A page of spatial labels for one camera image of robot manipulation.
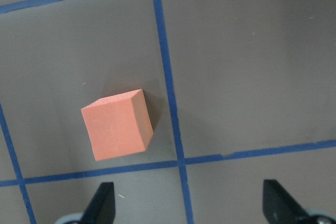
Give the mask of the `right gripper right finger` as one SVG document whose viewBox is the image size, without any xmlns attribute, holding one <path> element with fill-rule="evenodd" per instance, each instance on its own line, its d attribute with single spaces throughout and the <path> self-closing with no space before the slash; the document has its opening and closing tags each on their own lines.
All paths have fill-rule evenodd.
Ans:
<svg viewBox="0 0 336 224">
<path fill-rule="evenodd" d="M 263 182 L 262 207 L 270 224 L 315 223 L 315 217 L 309 215 L 275 179 Z"/>
</svg>

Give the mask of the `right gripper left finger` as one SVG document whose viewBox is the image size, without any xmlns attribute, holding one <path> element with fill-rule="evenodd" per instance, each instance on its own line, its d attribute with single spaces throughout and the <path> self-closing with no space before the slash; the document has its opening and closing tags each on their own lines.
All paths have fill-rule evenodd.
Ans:
<svg viewBox="0 0 336 224">
<path fill-rule="evenodd" d="M 101 183 L 79 223 L 112 224 L 116 216 L 115 203 L 114 183 Z"/>
</svg>

